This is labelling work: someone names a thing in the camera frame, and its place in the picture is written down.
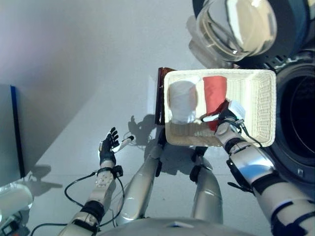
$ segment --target white container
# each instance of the white container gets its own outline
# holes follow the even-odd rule
[[[164,78],[164,111],[166,139],[173,145],[220,146],[207,123],[199,118],[206,114],[203,80],[196,84],[196,120],[188,124],[173,124],[169,103],[169,86],[176,81],[193,76],[224,76],[227,80],[226,98],[241,103],[246,111],[245,126],[249,134],[263,147],[270,146],[275,139],[276,128],[276,74],[271,70],[252,69],[204,69],[172,71]],[[253,140],[243,132],[250,143]]]

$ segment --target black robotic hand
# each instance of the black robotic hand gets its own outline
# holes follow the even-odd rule
[[[99,164],[101,165],[104,161],[113,161],[116,165],[116,158],[113,148],[119,145],[117,130],[113,127],[104,141],[102,141],[99,145]]]

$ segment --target cable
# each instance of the cable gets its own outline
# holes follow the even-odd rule
[[[109,221],[105,222],[104,224],[101,224],[100,227],[104,226],[104,225],[107,225],[109,224],[110,222],[114,222],[114,220],[119,216],[120,212],[122,211],[123,209],[123,206],[124,206],[124,203],[125,203],[125,190],[124,190],[124,186],[123,186],[123,183],[121,182],[121,180],[119,179],[119,177],[117,177],[119,183],[120,183],[120,186],[122,188],[122,192],[123,192],[123,202],[122,202],[122,206],[120,207],[120,210],[118,211],[118,213]]]
[[[262,148],[261,143],[260,143],[258,140],[254,139],[251,135],[249,135],[249,133],[248,133],[248,131],[247,131],[247,128],[245,127],[244,123],[241,123],[241,127],[243,128],[245,134],[246,134],[251,140],[253,140],[254,142],[258,143],[258,145]]]
[[[109,209],[109,210],[112,212],[112,222],[113,222],[114,228],[116,228],[115,222],[114,222],[114,211],[112,209]]]
[[[55,223],[45,223],[45,224],[40,224],[40,225],[37,225],[31,232],[30,236],[33,236],[35,230],[37,230],[38,228],[40,227],[43,227],[43,226],[66,226],[67,224],[55,224]]]
[[[75,183],[77,183],[77,182],[79,182],[79,181],[81,181],[81,180],[87,179],[87,178],[89,178],[89,177],[92,177],[92,176],[94,176],[95,174],[96,174],[96,171],[93,171],[93,172],[92,172],[91,174],[89,174],[88,176],[85,176],[85,177],[76,179],[74,182],[72,182],[71,184],[69,184],[69,185],[64,189],[64,194],[65,194],[65,196],[66,196],[70,201],[72,201],[73,203],[77,204],[77,205],[80,206],[80,207],[83,207],[83,205],[82,205],[81,203],[79,203],[79,202],[77,202],[76,200],[74,200],[74,199],[72,199],[71,197],[69,197],[69,195],[67,194],[67,189],[68,189],[69,187],[71,187],[72,185],[74,185]],[[121,206],[120,210],[118,211],[118,213],[117,213],[115,216],[114,216],[114,211],[111,209],[111,211],[112,211],[112,219],[109,220],[109,221],[107,221],[107,222],[105,222],[104,224],[101,224],[101,225],[99,226],[99,228],[102,227],[102,226],[104,226],[104,225],[109,224],[110,222],[113,223],[113,226],[114,226],[114,228],[115,228],[116,226],[115,226],[114,220],[118,217],[118,215],[120,214],[120,212],[121,212],[122,209],[123,209],[123,206],[124,206],[124,203],[125,203],[125,190],[124,190],[123,183],[121,182],[121,180],[119,179],[119,177],[117,177],[117,179],[118,179],[118,181],[119,181],[119,184],[120,184],[120,186],[121,186],[121,188],[122,188],[122,192],[123,192],[123,202],[122,202],[122,206]],[[66,226],[66,225],[67,225],[67,224],[57,224],[57,223],[44,223],[44,224],[40,224],[40,225],[37,225],[37,226],[32,230],[30,236],[33,236],[34,232],[35,232],[38,228],[43,227],[43,226]]]
[[[64,189],[64,194],[65,194],[65,196],[66,196],[70,201],[72,201],[74,204],[77,204],[78,206],[83,207],[83,205],[82,205],[81,203],[79,203],[79,202],[77,202],[76,200],[72,199],[72,198],[68,195],[67,190],[68,190],[69,187],[71,187],[71,186],[74,185],[75,183],[77,183],[77,182],[79,182],[79,181],[81,181],[81,180],[84,180],[84,179],[86,179],[86,178],[92,177],[92,176],[94,176],[95,174],[96,174],[96,171],[93,171],[93,172],[92,172],[91,174],[89,174],[88,176],[85,176],[85,177],[76,179],[74,182],[72,182],[71,184],[69,184],[69,185]]]
[[[237,124],[231,120],[228,120],[228,119],[225,119],[224,122],[227,122],[227,123],[230,123],[232,124],[233,126],[235,126],[237,129],[239,129],[238,133],[241,134],[242,133],[242,128],[240,126],[240,124]]]

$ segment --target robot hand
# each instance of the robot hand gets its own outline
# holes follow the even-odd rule
[[[99,156],[99,165],[104,161],[112,161],[116,164],[116,158],[112,148],[115,148],[119,145],[117,130],[113,127],[106,136],[106,139],[99,144],[98,156]]]
[[[113,127],[107,134],[106,139],[99,144],[98,155],[99,164],[101,165],[104,161],[113,161],[116,164],[115,153],[123,149],[128,143],[130,143],[134,137],[129,136],[128,138],[122,140],[119,144],[118,142],[118,132],[115,127]]]

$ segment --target black joint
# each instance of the black joint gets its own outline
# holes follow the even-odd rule
[[[156,171],[156,177],[159,177],[159,174],[161,173],[161,170],[162,170],[162,162],[161,162],[161,161],[158,161],[158,164],[157,164],[157,171]]]
[[[197,183],[198,182],[198,175],[201,170],[201,166],[194,166],[193,169],[190,172],[189,178],[192,182]]]
[[[229,141],[227,141],[227,143],[225,144],[225,151],[227,153],[230,153],[232,147],[240,142],[243,142],[244,140],[240,139],[240,138],[233,138],[233,139],[230,139]]]
[[[103,205],[97,201],[89,201],[85,203],[84,207],[80,211],[91,214],[98,222],[102,221],[105,214]]]
[[[193,155],[190,158],[192,162],[196,162],[197,156],[203,156],[207,149],[208,147],[196,147]]]
[[[97,175],[103,171],[110,171],[113,174],[115,179],[117,177],[121,177],[124,175],[122,166],[114,166],[113,168],[110,168],[110,167],[101,168],[97,171]]]
[[[304,236],[306,231],[298,224],[284,225],[277,217],[271,222],[271,232],[274,236]]]
[[[114,178],[123,176],[124,171],[123,171],[122,166],[114,166],[114,168],[112,170],[112,174],[113,174]]]
[[[248,192],[251,192],[252,187],[248,184],[246,179],[242,176],[241,172],[236,168],[231,158],[226,161],[232,175],[234,176],[237,183],[242,187],[242,189],[247,189]]]
[[[263,176],[255,180],[252,183],[252,186],[261,195],[263,191],[269,186],[276,183],[281,183],[281,182],[286,182],[286,181],[279,176],[278,172],[274,171],[272,174]]]

